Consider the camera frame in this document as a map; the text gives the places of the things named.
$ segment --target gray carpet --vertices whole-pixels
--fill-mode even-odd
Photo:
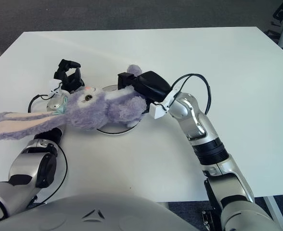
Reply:
[[[0,0],[0,55],[24,31],[112,30],[270,25],[282,0]],[[283,213],[283,197],[276,197]],[[170,203],[203,228],[208,202]]]

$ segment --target table leg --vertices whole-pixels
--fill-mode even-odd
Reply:
[[[278,224],[283,230],[283,215],[278,207],[273,196],[265,196],[263,198],[267,204],[267,207],[271,213],[271,216],[276,224]]]

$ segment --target chair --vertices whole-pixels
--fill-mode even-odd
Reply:
[[[273,18],[278,20],[280,23],[283,20],[283,2],[282,4],[279,6],[279,8],[277,8],[277,10],[273,13]],[[281,26],[280,24],[275,24],[273,21],[271,22],[272,26]],[[267,30],[266,32],[264,32],[270,39],[272,39],[274,42],[278,43],[278,40],[281,37],[281,34],[273,31],[273,30]]]

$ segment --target plush toy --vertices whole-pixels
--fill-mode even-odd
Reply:
[[[129,73],[140,75],[141,69],[130,65]],[[63,124],[80,129],[101,128],[106,123],[135,126],[146,110],[146,101],[132,86],[111,92],[89,88],[71,94],[60,112],[0,113],[0,140],[20,139],[49,131]]]

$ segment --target metal arm segment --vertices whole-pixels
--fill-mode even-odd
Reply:
[[[54,128],[45,135],[62,135]],[[58,146],[46,139],[33,139],[11,165],[9,180],[0,182],[0,221],[24,211],[42,188],[54,180]]]
[[[200,111],[197,100],[180,93],[169,113],[178,121],[207,177],[205,187],[223,230],[280,230],[254,202],[254,195],[233,157],[208,117]]]

